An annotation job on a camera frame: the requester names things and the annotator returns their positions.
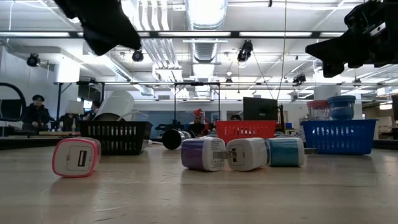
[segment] wooden table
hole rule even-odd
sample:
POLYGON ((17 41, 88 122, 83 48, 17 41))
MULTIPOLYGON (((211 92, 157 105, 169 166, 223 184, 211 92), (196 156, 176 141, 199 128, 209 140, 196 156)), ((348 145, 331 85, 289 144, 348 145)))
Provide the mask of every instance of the wooden table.
POLYGON ((62 179, 53 147, 0 151, 0 223, 397 223, 398 151, 309 156, 304 167, 197 172, 180 151, 103 157, 62 179))

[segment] black cap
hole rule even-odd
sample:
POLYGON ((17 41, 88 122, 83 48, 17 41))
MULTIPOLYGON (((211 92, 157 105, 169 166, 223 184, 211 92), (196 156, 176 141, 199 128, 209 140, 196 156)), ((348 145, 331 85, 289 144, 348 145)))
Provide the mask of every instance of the black cap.
POLYGON ((35 101, 35 100, 44 101, 44 97, 42 95, 34 95, 32 97, 32 100, 33 101, 35 101))

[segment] black jacket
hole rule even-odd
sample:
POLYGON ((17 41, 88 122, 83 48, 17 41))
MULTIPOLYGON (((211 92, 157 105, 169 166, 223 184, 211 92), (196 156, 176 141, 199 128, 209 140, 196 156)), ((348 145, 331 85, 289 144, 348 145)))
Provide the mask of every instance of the black jacket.
POLYGON ((51 117, 48 109, 44 108, 44 105, 37 108, 31 103, 26 108, 26 113, 24 119, 22 120, 24 123, 31 124, 32 122, 38 122, 39 124, 47 124, 50 121, 51 117))

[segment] plastic container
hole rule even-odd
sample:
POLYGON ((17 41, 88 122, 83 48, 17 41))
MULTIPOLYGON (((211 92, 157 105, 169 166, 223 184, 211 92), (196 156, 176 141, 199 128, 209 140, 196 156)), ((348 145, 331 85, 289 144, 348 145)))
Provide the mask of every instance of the plastic container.
POLYGON ((319 154, 370 154, 376 121, 304 121, 307 147, 319 154))
POLYGON ((151 129, 147 121, 80 121, 81 136, 99 140, 102 155, 142 153, 151 129))
POLYGON ((217 136, 228 143, 241 138, 273 138, 276 121, 217 121, 217 136))
POLYGON ((329 105, 327 100, 313 100, 307 103, 309 120, 329 120, 329 105))
POLYGON ((355 96, 334 96, 328 98, 330 117, 335 120, 354 118, 355 96))

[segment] plastic storage basket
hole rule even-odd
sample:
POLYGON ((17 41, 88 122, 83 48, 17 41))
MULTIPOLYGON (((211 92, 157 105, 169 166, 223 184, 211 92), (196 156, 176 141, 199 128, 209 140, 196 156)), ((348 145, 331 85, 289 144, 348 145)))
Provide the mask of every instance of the plastic storage basket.
POLYGON ((376 121, 304 121, 307 147, 320 154, 370 154, 376 121))
POLYGON ((276 121, 217 121, 217 136, 225 143, 239 138, 273 138, 276 121))
POLYGON ((81 136, 101 142, 104 155, 138 155, 148 145, 147 121, 81 121, 81 136))

